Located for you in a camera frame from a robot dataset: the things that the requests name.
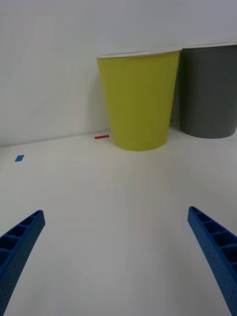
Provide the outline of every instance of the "white wall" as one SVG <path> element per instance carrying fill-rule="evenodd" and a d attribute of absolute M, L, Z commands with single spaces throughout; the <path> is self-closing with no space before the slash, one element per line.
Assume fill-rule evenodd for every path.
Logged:
<path fill-rule="evenodd" d="M 109 128 L 95 57 L 235 38 L 236 0 L 1 0 L 0 146 Z"/>

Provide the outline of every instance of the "blue plastic arm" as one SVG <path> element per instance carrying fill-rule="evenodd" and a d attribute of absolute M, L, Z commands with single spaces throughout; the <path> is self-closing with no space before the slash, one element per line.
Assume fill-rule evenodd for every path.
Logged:
<path fill-rule="evenodd" d="M 237 237 L 195 207 L 188 222 L 232 316 L 237 316 Z"/>
<path fill-rule="evenodd" d="M 16 283 L 44 226 L 43 211 L 40 210 L 0 238 L 0 316 L 5 312 Z"/>

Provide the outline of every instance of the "red tape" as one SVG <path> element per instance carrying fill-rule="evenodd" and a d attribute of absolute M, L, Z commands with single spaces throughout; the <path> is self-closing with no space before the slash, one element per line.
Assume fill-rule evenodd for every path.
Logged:
<path fill-rule="evenodd" d="M 108 138 L 109 135 L 95 136 L 95 139 Z"/>

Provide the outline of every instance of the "white tabletop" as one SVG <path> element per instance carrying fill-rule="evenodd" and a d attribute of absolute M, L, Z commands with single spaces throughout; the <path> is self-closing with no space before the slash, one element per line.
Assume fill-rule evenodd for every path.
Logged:
<path fill-rule="evenodd" d="M 234 136 L 1 149 L 0 236 L 38 209 L 46 220 L 5 316 L 230 315 L 187 216 L 194 205 L 237 235 L 236 196 Z"/>

